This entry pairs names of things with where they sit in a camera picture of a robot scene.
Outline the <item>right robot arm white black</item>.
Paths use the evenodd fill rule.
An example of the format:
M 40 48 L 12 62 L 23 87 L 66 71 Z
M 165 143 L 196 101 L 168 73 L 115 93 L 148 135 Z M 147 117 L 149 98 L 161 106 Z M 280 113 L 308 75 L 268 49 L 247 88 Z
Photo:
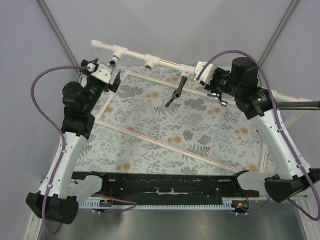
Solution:
M 237 57 L 231 70 L 224 70 L 211 62 L 198 67 L 196 79 L 205 89 L 226 106 L 222 95 L 234 98 L 237 108 L 258 130 L 270 152 L 277 172 L 271 176 L 242 173 L 237 178 L 244 190 L 266 192 L 272 200 L 281 203 L 307 190 L 320 181 L 320 170 L 311 168 L 294 144 L 280 109 L 291 107 L 291 102 L 276 102 L 272 91 L 258 85 L 258 63 L 249 57 Z

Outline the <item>floral patterned table mat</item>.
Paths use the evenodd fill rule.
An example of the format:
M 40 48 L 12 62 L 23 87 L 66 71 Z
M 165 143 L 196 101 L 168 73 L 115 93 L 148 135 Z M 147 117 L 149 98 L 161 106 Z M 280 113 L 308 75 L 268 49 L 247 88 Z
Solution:
M 158 68 L 143 79 L 141 67 L 123 68 L 116 95 L 101 95 L 98 118 L 76 171 L 229 175 L 272 173 L 276 165 L 262 137 L 236 106 L 222 107 L 193 80 L 169 107 L 176 71 Z

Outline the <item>dark grey lever faucet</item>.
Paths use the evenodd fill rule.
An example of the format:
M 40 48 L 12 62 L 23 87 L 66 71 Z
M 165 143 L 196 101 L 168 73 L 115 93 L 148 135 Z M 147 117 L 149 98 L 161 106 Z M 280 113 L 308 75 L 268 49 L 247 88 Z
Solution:
M 172 102 L 178 98 L 180 98 L 183 88 L 187 82 L 188 78 L 186 76 L 182 76 L 181 80 L 179 82 L 179 85 L 177 87 L 177 89 L 173 92 L 172 97 L 170 98 L 170 100 L 165 104 L 165 107 L 168 108 Z

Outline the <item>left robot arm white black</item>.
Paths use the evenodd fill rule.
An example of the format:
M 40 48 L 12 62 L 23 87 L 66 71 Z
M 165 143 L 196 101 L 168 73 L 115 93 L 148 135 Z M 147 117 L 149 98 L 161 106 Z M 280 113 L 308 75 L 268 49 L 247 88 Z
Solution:
M 85 176 L 74 187 L 70 187 L 70 181 L 96 120 L 92 110 L 103 92 L 116 93 L 121 85 L 119 74 L 112 77 L 117 62 L 116 57 L 106 64 L 97 59 L 83 60 L 77 69 L 86 76 L 86 84 L 71 81 L 62 89 L 62 126 L 53 125 L 60 135 L 59 146 L 39 189 L 26 197 L 26 204 L 42 220 L 71 224 L 79 206 L 102 188 L 103 180 L 95 173 Z

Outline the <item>chrome faucet on mat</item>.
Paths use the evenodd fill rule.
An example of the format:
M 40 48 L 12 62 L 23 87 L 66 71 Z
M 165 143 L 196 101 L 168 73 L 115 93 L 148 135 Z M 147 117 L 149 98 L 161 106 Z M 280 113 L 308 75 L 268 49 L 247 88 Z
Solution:
M 223 95 L 222 93 L 208 93 L 207 94 L 208 97 L 210 98 L 215 98 L 217 99 L 217 101 L 219 102 L 219 104 L 222 106 L 222 107 L 227 107 L 228 106 L 228 102 L 223 100 Z

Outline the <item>white pipe frame red stripe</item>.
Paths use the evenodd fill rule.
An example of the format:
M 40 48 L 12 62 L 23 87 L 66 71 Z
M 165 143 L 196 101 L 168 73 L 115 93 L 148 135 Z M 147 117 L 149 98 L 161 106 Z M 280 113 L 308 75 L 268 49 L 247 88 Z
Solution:
M 112 53 L 116 52 L 119 54 L 122 54 L 122 57 L 132 57 L 138 60 L 142 60 L 144 61 L 144 67 L 145 69 L 147 69 L 148 71 L 152 71 L 155 67 L 166 67 L 169 69 L 173 69 L 176 71 L 179 71 L 181 75 L 181 77 L 187 77 L 187 80 L 189 80 L 192 77 L 195 77 L 194 74 L 194 69 L 195 67 L 190 66 L 190 65 L 185 65 L 185 64 L 178 64 L 178 63 L 174 63 L 171 61 L 167 61 L 164 59 L 161 59 L 160 57 L 154 56 L 154 55 L 150 55 L 150 54 L 144 54 L 144 53 L 140 53 L 140 52 L 136 52 L 133 50 L 129 50 L 128 48 L 122 47 L 122 46 L 118 46 L 118 45 L 110 45 L 107 43 L 103 43 L 101 41 L 98 40 L 92 40 L 90 42 L 94 52 L 96 53 L 96 55 L 98 56 L 99 60 L 98 62 L 102 61 L 104 58 L 101 54 L 101 50 L 108 50 L 111 51 Z M 200 72 L 200 75 L 203 73 L 203 71 L 206 69 L 207 67 L 207 63 L 205 64 L 205 66 L 203 67 L 202 71 Z M 275 101 L 278 102 L 305 102 L 305 101 L 311 101 L 309 99 L 305 99 L 305 98 L 298 98 L 298 97 L 293 97 L 290 95 L 285 95 L 284 93 L 279 93 L 276 90 L 271 90 L 273 96 L 275 97 Z M 198 95 L 203 95 L 203 97 L 207 97 L 207 93 L 204 92 L 200 92 L 198 91 L 197 93 Z M 301 116 L 303 116 L 308 110 L 298 110 L 298 111 L 302 111 L 301 113 L 294 113 L 292 116 L 289 117 L 289 120 L 287 121 L 287 127 L 291 126 L 293 123 L 295 123 Z M 259 163 L 259 172 L 264 172 L 266 170 L 266 161 L 267 161 L 267 155 L 269 153 L 269 150 L 266 146 L 266 143 L 263 141 L 262 143 L 262 154 L 260 157 L 260 163 Z

